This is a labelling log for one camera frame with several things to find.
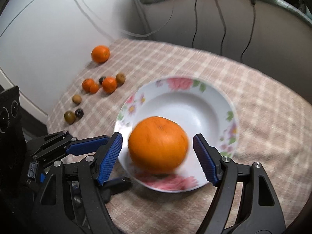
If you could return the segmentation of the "medium mandarin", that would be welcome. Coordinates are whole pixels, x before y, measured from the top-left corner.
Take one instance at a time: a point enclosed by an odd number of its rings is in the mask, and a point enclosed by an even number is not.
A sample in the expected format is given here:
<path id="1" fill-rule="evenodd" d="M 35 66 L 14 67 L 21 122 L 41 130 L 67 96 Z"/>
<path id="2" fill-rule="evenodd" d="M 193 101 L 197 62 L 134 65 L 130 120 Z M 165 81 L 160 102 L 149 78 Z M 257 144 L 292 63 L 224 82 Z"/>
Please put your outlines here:
<path id="1" fill-rule="evenodd" d="M 112 94 L 117 89 L 117 81 L 113 77 L 106 77 L 102 81 L 102 88 L 107 94 Z"/>

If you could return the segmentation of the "green brown kiwi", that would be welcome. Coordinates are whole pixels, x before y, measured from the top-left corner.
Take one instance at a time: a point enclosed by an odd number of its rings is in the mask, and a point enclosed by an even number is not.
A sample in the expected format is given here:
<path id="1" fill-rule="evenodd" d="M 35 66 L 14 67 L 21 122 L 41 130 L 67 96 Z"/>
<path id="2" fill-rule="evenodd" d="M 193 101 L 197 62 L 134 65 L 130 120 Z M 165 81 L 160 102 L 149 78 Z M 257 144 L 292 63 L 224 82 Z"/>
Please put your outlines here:
<path id="1" fill-rule="evenodd" d="M 76 121 L 76 116 L 72 111 L 69 110 L 69 111 L 66 111 L 64 113 L 64 119 L 65 119 L 66 123 L 71 125 Z"/>

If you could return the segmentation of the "large round orange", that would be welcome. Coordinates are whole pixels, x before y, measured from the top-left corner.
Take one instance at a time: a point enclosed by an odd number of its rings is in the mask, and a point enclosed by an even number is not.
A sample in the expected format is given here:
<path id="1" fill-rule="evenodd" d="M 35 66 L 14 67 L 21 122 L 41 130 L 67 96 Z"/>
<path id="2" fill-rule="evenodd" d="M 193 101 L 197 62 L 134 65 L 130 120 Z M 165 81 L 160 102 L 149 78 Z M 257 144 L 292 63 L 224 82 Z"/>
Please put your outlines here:
<path id="1" fill-rule="evenodd" d="M 105 63 L 109 57 L 110 50 L 105 45 L 98 45 L 91 52 L 91 58 L 96 63 Z"/>

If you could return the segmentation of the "small brown kiwi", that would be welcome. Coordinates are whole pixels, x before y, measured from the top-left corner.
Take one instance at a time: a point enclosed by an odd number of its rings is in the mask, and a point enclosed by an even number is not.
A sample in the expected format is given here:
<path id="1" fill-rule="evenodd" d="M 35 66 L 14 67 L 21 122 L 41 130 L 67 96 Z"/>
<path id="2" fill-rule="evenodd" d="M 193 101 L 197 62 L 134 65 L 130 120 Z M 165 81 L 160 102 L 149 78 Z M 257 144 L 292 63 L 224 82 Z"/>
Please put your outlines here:
<path id="1" fill-rule="evenodd" d="M 79 105 L 82 102 L 82 97 L 80 95 L 73 95 L 72 101 L 74 104 Z"/>

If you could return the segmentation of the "dark purple plum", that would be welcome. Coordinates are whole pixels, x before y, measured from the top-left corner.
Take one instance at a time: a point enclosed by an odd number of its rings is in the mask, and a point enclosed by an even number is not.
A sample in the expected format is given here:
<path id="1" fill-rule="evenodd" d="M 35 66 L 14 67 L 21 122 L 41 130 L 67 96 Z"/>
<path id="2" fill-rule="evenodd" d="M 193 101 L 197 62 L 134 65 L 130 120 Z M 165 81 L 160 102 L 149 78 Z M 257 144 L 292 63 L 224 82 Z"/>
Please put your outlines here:
<path id="1" fill-rule="evenodd" d="M 81 119 L 84 116 L 84 112 L 81 108 L 74 111 L 74 115 L 77 119 Z"/>

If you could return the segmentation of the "tiny orange kumquat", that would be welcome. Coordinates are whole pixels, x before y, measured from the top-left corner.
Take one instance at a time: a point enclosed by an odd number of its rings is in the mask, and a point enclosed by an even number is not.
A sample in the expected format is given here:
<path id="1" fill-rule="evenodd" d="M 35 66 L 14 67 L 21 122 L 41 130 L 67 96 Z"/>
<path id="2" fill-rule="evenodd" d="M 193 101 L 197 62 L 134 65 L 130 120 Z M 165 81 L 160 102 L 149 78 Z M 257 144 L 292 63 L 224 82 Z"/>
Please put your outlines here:
<path id="1" fill-rule="evenodd" d="M 89 88 L 89 93 L 90 94 L 95 94 L 99 90 L 99 85 L 97 83 L 93 83 L 90 88 Z"/>

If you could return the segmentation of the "floral white plate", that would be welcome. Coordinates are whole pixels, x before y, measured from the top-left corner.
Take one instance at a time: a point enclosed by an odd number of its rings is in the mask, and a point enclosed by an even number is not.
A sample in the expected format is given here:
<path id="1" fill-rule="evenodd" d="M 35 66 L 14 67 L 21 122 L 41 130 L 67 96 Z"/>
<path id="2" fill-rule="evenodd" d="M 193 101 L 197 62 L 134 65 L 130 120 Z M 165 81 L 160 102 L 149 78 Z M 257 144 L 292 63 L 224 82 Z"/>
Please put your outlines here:
<path id="1" fill-rule="evenodd" d="M 129 156 L 132 129 L 152 116 L 177 123 L 188 136 L 186 159 L 172 174 L 150 175 L 136 167 Z M 132 94 L 119 111 L 114 130 L 123 137 L 118 160 L 133 180 L 155 191 L 179 193 L 208 184 L 192 148 L 193 137 L 202 134 L 222 156 L 233 157 L 238 148 L 239 119 L 232 102 L 211 84 L 190 77 L 167 77 L 147 83 Z"/>

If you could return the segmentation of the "small mandarin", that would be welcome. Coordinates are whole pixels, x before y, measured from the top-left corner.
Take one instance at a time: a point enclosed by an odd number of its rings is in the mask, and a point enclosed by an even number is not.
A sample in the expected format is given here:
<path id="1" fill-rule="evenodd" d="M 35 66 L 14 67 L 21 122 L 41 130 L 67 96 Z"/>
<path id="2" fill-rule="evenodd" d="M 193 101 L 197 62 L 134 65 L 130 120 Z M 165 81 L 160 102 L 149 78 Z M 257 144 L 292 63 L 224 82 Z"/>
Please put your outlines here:
<path id="1" fill-rule="evenodd" d="M 82 89 L 83 89 L 85 92 L 89 92 L 91 86 L 92 86 L 94 83 L 95 83 L 95 82 L 94 82 L 93 79 L 87 78 L 87 79 L 85 79 L 85 80 L 82 82 Z"/>

